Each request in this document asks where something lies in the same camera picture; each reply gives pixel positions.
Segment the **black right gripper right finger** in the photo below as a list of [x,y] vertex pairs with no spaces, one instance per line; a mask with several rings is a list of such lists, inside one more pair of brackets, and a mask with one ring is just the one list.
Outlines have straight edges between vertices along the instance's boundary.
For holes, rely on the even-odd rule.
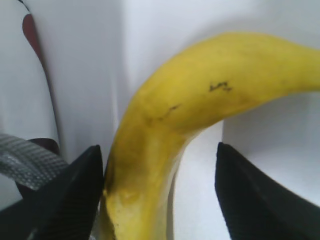
[[320,208],[254,166],[231,145],[216,152],[215,192],[232,240],[318,240]]

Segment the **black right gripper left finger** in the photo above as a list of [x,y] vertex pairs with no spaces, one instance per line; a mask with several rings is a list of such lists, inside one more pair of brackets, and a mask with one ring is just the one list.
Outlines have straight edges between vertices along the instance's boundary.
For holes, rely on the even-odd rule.
[[30,197],[0,212],[2,240],[88,240],[104,186],[99,145]]

